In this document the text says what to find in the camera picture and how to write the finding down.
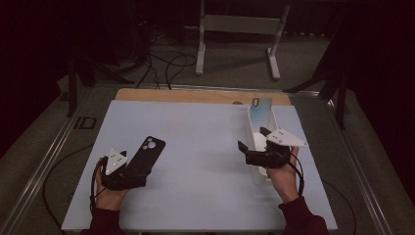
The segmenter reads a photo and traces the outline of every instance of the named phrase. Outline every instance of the white tabletop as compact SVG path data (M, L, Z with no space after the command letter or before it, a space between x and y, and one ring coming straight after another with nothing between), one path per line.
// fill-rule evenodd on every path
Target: white tabletop
M144 188L131 190L120 226L136 231L268 231L284 229L272 186L254 184L239 152L246 143L247 106L112 101L63 223L64 230L88 228L89 190L96 162L111 149L132 157L151 135L166 146ZM273 107L279 125L306 139L296 109ZM310 210L336 229L326 193L308 148L299 158Z

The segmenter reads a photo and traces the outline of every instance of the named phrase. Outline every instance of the metal stand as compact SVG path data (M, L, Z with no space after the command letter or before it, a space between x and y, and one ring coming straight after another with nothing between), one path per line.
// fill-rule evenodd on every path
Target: metal stand
M304 83L295 86L290 89L285 89L283 92L286 93L298 93L302 91L304 88L315 84L319 81L326 80L326 84L324 84L323 88L318 93L318 96L324 100L329 102L336 91L339 90L338 93L338 100L336 104L336 120L341 129L345 129L345 122L344 122L344 113L345 113L345 103L346 103L346 83L347 83L347 75L345 72L339 70L328 70L320 75L315 75L310 80L305 81Z
M113 80L122 83L122 84L134 84L134 81L127 80L122 76L108 70L107 68L101 66L85 54L83 54L80 49L72 49L72 58L68 63L69 69L69 111L67 117L71 117L73 112L76 110L77 106L77 77L80 78L82 84L87 87L92 87L95 85L95 77L92 69L100 71Z
M283 33L284 25L290 11L290 6L284 7L283 15L280 19L266 18L247 18L234 16L219 16L205 14L205 0L201 0L201 18L200 18L200 37L198 60L196 62L196 75L204 73L205 63L205 31L226 31L226 32L245 32L275 35L275 40L271 48L268 48L267 55L269 66L272 71L272 78L280 79L275 53Z

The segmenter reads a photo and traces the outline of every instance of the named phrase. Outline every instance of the metal rail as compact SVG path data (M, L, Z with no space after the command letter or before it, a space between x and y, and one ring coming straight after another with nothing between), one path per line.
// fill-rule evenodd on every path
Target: metal rail
M63 126L61 127L54 141L52 142L52 145L49 147L48 152L43 157L42 162L39 164L34 174L28 179L13 209L3 222L0 228L1 235L13 234L13 232L19 227L20 223L23 221L23 218L26 215L28 209L30 208L34 198L36 197L37 192L41 188L47 173L53 166L56 158L60 154L65 142L67 141L70 131L75 123L75 117L77 117L80 108L89 97L89 94L89 89L85 89L82 92L82 95L80 97L80 105L75 110L72 117L67 118L64 122Z

